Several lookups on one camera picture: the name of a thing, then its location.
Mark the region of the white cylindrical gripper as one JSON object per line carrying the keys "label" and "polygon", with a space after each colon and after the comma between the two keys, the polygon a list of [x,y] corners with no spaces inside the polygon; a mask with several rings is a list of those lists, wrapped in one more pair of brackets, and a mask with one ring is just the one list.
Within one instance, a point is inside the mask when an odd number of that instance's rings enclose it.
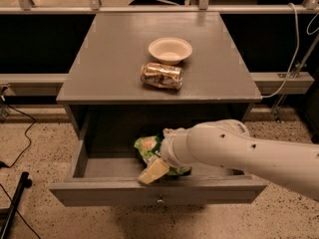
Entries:
{"label": "white cylindrical gripper", "polygon": [[169,172],[169,166],[180,167],[193,163],[193,157],[187,148],[188,129],[185,128],[164,128],[162,134],[164,139],[161,142],[161,158],[153,159],[147,168],[139,175],[139,182],[150,184]]}

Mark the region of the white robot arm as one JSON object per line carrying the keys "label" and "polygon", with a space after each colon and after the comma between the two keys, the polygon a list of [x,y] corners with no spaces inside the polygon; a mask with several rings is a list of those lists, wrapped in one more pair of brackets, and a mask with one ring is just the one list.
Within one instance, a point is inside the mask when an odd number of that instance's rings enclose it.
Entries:
{"label": "white robot arm", "polygon": [[140,174],[150,184],[172,167],[202,163],[242,170],[319,200],[319,145],[252,137],[236,119],[166,129],[159,156]]}

